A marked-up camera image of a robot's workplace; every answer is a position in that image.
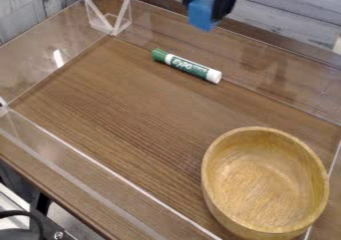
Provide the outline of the blue rectangular block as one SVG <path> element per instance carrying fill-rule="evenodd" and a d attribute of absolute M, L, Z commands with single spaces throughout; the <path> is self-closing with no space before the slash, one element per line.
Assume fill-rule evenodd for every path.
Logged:
<path fill-rule="evenodd" d="M 211 17 L 213 6 L 214 0 L 191 0 L 187 6 L 188 23 L 205 32 L 210 32 L 215 25 Z"/>

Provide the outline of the brown wooden bowl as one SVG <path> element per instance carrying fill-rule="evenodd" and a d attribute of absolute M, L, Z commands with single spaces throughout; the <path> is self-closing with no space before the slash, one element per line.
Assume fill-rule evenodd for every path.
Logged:
<path fill-rule="evenodd" d="M 316 222 L 330 184 L 322 161 L 294 135 L 247 126 L 222 134 L 201 164 L 201 188 L 221 226 L 246 240 L 290 240 Z"/>

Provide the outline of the clear acrylic tray walls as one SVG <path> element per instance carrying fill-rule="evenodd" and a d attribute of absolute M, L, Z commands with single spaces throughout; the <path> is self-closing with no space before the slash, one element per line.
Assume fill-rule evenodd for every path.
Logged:
<path fill-rule="evenodd" d="M 341 240 L 340 67 L 142 1 L 81 0 L 0 47 L 0 99 L 0 160 L 107 239 L 239 240 L 205 205 L 201 162 L 223 133 L 262 126 L 329 173 L 328 207 L 295 240 Z"/>

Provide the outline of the black metal table leg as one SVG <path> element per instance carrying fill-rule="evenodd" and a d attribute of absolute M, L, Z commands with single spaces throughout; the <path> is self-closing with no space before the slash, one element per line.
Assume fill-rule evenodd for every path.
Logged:
<path fill-rule="evenodd" d="M 36 202 L 36 209 L 43 215 L 48 215 L 51 203 L 52 201 L 49 197 L 44 193 L 40 193 Z"/>

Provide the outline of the green Expo marker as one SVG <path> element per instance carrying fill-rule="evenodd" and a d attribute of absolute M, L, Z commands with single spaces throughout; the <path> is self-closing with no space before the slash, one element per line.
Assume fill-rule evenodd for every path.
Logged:
<path fill-rule="evenodd" d="M 202 78 L 203 80 L 218 84 L 222 78 L 222 72 L 195 63 L 162 49 L 152 50 L 152 58 L 155 61 L 167 64 L 168 66 L 179 69 L 180 71 Z"/>

